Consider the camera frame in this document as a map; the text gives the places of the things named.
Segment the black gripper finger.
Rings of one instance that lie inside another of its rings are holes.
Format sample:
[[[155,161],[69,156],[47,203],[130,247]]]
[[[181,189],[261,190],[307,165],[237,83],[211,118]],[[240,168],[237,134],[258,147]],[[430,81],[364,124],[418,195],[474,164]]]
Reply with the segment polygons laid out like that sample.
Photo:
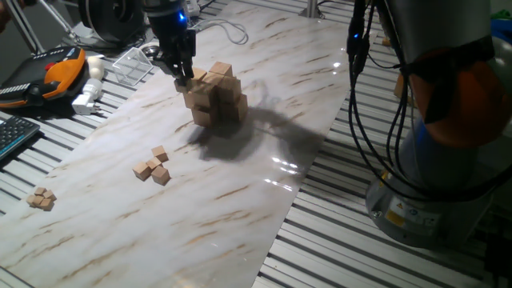
[[[183,82],[185,80],[182,68],[166,56],[154,57],[154,65],[159,67],[164,74],[171,75],[179,82]]]
[[[190,79],[194,77],[194,70],[193,70],[193,58],[194,53],[191,53],[189,51],[185,51],[182,53],[182,83],[187,84]]]

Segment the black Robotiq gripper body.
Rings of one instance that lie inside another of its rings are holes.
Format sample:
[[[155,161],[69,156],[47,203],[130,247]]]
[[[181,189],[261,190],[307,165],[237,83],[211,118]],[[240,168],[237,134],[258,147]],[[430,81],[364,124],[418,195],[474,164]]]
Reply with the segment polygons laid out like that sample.
[[[188,28],[185,8],[180,0],[144,0],[144,12],[164,59],[191,60],[195,56],[195,32]]]

